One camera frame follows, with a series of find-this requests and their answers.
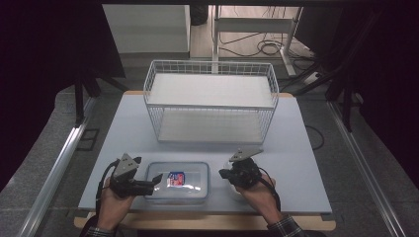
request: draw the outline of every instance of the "sticker on container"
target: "sticker on container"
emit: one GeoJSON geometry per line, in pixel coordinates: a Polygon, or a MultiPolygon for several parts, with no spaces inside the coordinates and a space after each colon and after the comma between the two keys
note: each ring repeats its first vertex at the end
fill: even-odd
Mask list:
{"type": "Polygon", "coordinates": [[[167,177],[167,187],[183,187],[185,185],[185,173],[170,172],[167,177]]]}

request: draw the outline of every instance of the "person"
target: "person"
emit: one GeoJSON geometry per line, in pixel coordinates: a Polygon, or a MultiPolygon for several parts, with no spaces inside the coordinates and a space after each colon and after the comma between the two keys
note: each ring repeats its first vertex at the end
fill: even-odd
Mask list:
{"type": "MultiPolygon", "coordinates": [[[[263,175],[262,178],[268,182],[269,178],[263,175]]],[[[295,223],[289,215],[283,215],[277,209],[277,204],[271,192],[262,183],[258,183],[250,189],[236,187],[247,202],[258,211],[265,221],[271,236],[279,237],[307,237],[308,235],[295,223]]],[[[101,196],[101,209],[95,226],[89,226],[85,237],[106,237],[114,236],[115,229],[124,219],[135,197],[120,198],[111,189],[104,188],[101,196]]]]}

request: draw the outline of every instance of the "plaid shirt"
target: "plaid shirt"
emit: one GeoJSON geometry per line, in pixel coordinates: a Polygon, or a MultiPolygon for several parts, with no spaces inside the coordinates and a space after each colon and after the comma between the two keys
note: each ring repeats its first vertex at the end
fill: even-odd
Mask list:
{"type": "Polygon", "coordinates": [[[267,227],[270,235],[273,237],[306,237],[290,215],[267,227]]]}
{"type": "MultiPolygon", "coordinates": [[[[268,225],[270,235],[273,237],[306,237],[301,228],[295,223],[292,217],[287,218],[268,225]]],[[[90,227],[86,237],[111,237],[114,236],[114,232],[99,229],[96,227],[90,227]]]]}

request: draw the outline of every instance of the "person's left hand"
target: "person's left hand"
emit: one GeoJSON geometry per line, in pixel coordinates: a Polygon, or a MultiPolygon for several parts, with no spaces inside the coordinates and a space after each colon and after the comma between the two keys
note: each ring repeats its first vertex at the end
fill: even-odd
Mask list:
{"type": "Polygon", "coordinates": [[[113,231],[117,225],[126,217],[135,196],[120,198],[110,188],[110,178],[106,180],[102,190],[101,210],[97,227],[113,231]]]}

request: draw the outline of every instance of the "white wire basket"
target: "white wire basket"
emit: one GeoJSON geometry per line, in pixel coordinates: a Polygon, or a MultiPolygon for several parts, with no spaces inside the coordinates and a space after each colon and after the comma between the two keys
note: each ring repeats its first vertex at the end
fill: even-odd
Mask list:
{"type": "Polygon", "coordinates": [[[144,83],[158,141],[263,144],[278,94],[270,63],[155,60],[144,83]]]}

